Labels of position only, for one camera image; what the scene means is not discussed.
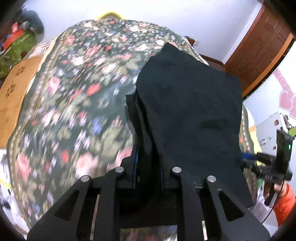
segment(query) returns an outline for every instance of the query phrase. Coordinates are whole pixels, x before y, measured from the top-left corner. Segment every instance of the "orange sleeve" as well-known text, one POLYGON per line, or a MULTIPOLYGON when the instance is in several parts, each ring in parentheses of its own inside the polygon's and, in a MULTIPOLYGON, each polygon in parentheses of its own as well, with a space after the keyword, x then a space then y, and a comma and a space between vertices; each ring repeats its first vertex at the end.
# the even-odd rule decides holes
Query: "orange sleeve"
POLYGON ((293 193, 292 187, 287 184, 286 194, 279 198, 274 206, 274 212, 276 214, 276 220, 279 226, 285 221, 286 217, 289 215, 294 204, 296 202, 295 195, 293 193))

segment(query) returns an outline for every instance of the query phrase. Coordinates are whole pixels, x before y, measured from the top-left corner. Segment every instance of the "door frame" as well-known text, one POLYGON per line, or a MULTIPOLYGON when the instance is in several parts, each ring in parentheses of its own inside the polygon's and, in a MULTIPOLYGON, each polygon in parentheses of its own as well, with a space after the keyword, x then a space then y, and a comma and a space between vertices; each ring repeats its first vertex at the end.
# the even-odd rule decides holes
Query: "door frame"
POLYGON ((274 68, 274 66, 283 56, 283 54, 285 53, 292 41, 294 41, 294 38, 293 35, 290 33, 283 47, 280 49, 280 51, 277 53, 277 55, 274 57, 271 63, 267 66, 267 68, 259 75, 259 77, 252 84, 250 84, 248 88, 246 88, 246 90, 242 93, 242 97, 246 97, 246 95, 248 95, 251 91, 255 90, 255 88, 261 81, 268 77, 267 74, 274 68))
POLYGON ((233 60, 233 58, 236 56, 236 54, 238 53, 238 51, 240 51, 240 49, 242 48, 243 44, 246 42, 247 38, 249 37, 249 35, 251 34, 251 32, 254 30, 259 18, 261 17, 262 13, 264 12, 265 6, 264 4, 262 5, 262 7, 260 8, 259 13, 257 14, 254 22, 252 23, 251 27, 249 28, 248 32, 246 33, 246 35, 244 36, 244 38, 242 39, 242 41, 239 43, 239 45, 237 46, 237 48, 235 49, 235 51, 232 53, 232 55, 230 56, 230 58, 227 60, 227 62, 224 65, 224 69, 226 70, 226 68, 228 67, 228 65, 231 63, 231 61, 233 60))

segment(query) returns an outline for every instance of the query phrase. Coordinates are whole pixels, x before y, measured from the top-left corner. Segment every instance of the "pink heart decal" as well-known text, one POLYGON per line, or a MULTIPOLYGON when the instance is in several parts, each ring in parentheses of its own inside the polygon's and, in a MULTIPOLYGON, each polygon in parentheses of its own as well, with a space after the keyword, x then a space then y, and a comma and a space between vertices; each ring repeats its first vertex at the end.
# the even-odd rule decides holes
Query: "pink heart decal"
POLYGON ((290 111, 289 117, 292 117, 293 119, 296 120, 296 94, 293 95, 292 102, 293 102, 292 105, 294 106, 294 108, 290 111))
POLYGON ((288 111, 292 110, 293 102, 291 97, 292 96, 289 94, 288 91, 282 90, 279 96, 279 107, 288 111))

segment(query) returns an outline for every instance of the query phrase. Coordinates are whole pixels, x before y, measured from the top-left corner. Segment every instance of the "black cable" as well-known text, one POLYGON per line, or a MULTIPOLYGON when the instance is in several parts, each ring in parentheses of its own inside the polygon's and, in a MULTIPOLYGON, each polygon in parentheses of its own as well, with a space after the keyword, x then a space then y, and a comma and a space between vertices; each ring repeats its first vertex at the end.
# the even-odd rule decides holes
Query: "black cable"
MULTIPOLYGON (((283 183, 282 183, 282 185, 281 185, 281 190, 279 191, 280 194, 281 194, 281 191, 282 191, 283 186, 284 186, 285 177, 284 177, 284 179, 283 179, 283 183)), ((274 201, 274 204, 273 204, 273 206, 272 206, 272 208, 271 208, 269 214, 266 216, 266 218, 263 220, 263 222, 262 222, 261 224, 263 224, 263 223, 265 222, 265 220, 266 220, 266 219, 269 217, 269 215, 271 214, 271 212, 272 212, 272 210, 274 209, 274 206, 275 206, 277 200, 279 199, 280 194, 276 197, 276 200, 274 201)))

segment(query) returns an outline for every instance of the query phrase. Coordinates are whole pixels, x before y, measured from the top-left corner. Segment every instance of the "hand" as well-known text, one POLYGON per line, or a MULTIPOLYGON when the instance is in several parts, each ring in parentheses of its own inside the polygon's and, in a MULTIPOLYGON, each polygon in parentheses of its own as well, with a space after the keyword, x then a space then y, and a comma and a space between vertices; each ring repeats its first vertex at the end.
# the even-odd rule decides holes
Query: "hand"
MULTIPOLYGON (((263 190, 263 196, 265 198, 267 198, 269 196, 269 192, 270 192, 270 189, 272 187, 272 185, 274 185, 274 190, 276 192, 279 192, 281 190, 281 185, 278 185, 278 184, 274 184, 274 183, 269 183, 269 182, 265 182, 264 183, 264 190, 263 190)), ((284 182, 284 185, 283 185, 283 189, 281 190, 281 193, 279 194, 279 197, 283 197, 287 192, 287 183, 284 182)))

